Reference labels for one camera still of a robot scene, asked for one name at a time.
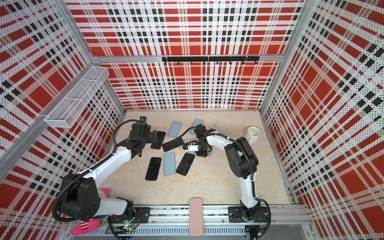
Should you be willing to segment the purple black phone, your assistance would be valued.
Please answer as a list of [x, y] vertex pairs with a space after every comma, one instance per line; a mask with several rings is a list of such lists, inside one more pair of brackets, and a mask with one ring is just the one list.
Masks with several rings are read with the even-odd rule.
[[166, 132], [157, 131], [156, 137], [153, 143], [151, 144], [151, 149], [159, 150], [162, 147], [165, 136], [166, 136]]

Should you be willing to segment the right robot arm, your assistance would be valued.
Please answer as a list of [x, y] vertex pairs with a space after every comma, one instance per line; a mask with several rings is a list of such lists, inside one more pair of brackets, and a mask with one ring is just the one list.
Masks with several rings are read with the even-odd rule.
[[261, 220], [270, 224], [272, 218], [268, 202], [258, 198], [256, 193], [255, 173], [259, 160], [246, 138], [230, 138], [214, 129], [207, 130], [201, 124], [192, 129], [196, 140], [182, 142], [183, 149], [195, 152], [199, 157], [207, 157], [213, 148], [225, 152], [230, 169], [240, 183], [240, 217], [246, 222]]

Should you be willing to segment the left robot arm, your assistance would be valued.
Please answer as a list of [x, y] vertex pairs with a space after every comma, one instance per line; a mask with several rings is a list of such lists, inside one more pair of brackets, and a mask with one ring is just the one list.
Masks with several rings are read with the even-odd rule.
[[67, 174], [56, 197], [52, 216], [58, 222], [123, 216], [131, 221], [135, 218], [134, 204], [122, 198], [102, 197], [100, 186], [118, 168], [134, 157], [141, 157], [147, 144], [155, 143], [157, 131], [152, 131], [145, 120], [128, 120], [132, 124], [129, 137], [120, 143], [113, 133], [113, 149], [96, 164], [77, 174]]

